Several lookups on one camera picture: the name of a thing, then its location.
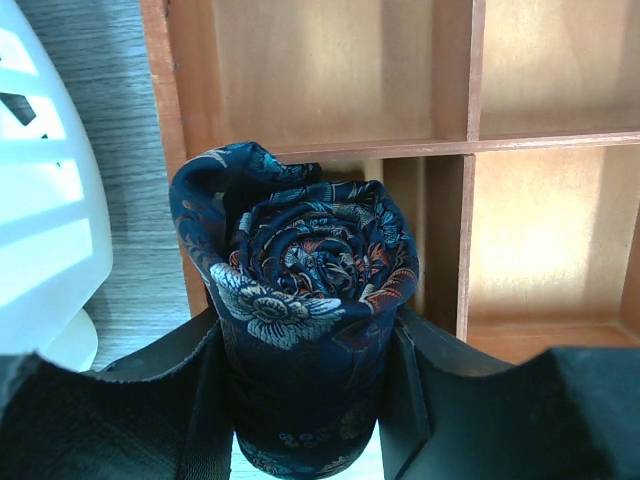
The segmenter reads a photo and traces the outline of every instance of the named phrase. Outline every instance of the wooden floor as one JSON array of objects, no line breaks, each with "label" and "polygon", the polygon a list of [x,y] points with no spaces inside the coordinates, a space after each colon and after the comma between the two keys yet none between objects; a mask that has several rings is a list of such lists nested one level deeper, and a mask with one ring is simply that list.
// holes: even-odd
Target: wooden floor
[{"label": "wooden floor", "polygon": [[468,342],[507,362],[520,364],[554,345],[640,347],[617,323],[517,324],[469,328]]}]

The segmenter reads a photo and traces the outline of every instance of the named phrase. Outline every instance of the wooden compartment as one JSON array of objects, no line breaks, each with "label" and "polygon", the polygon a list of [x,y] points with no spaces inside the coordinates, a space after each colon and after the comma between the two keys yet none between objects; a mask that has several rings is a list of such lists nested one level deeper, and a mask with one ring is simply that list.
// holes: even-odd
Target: wooden compartment
[{"label": "wooden compartment", "polygon": [[468,341],[640,346],[640,146],[480,154]]},{"label": "wooden compartment", "polygon": [[141,3],[163,136],[181,129],[186,157],[467,139],[474,2]]},{"label": "wooden compartment", "polygon": [[489,0],[481,138],[640,130],[640,2]]},{"label": "wooden compartment", "polygon": [[140,1],[169,178],[254,140],[381,180],[428,320],[512,361],[637,344],[640,2]]}]

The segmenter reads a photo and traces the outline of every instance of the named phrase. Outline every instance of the wooden divider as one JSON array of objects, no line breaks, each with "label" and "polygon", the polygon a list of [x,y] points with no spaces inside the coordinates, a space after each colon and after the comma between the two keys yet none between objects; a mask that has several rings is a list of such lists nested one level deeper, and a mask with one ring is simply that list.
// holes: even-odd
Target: wooden divider
[{"label": "wooden divider", "polygon": [[623,327],[640,338],[640,212],[636,218],[636,227],[631,243],[620,315]]},{"label": "wooden divider", "polygon": [[427,319],[466,339],[475,157],[427,162]]},{"label": "wooden divider", "polygon": [[439,155],[470,155],[482,152],[561,147],[598,147],[640,143],[640,129],[563,132],[539,135],[496,135],[478,141],[397,140],[332,143],[278,147],[272,151],[283,163],[354,161],[368,158],[404,158]]},{"label": "wooden divider", "polygon": [[486,0],[434,0],[433,122],[442,140],[478,140]]}]

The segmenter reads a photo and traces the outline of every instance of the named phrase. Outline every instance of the rolled necktie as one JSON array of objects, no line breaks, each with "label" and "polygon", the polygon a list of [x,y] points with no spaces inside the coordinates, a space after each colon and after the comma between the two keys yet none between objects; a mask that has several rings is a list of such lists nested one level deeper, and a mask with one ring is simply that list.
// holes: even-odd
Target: rolled necktie
[{"label": "rolled necktie", "polygon": [[326,478],[371,438],[397,308],[418,258],[380,182],[326,182],[256,143],[211,150],[170,189],[183,247],[220,317],[227,400],[245,457]]}]

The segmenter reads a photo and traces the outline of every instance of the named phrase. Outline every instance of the white plastic object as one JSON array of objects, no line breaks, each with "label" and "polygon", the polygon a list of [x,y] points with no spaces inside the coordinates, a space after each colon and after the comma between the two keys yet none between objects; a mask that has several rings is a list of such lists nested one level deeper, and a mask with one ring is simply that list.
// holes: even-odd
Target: white plastic object
[{"label": "white plastic object", "polygon": [[[112,267],[104,188],[84,127],[14,0],[0,0],[0,354],[87,369],[82,307]],[[19,118],[22,102],[31,118]]]}]

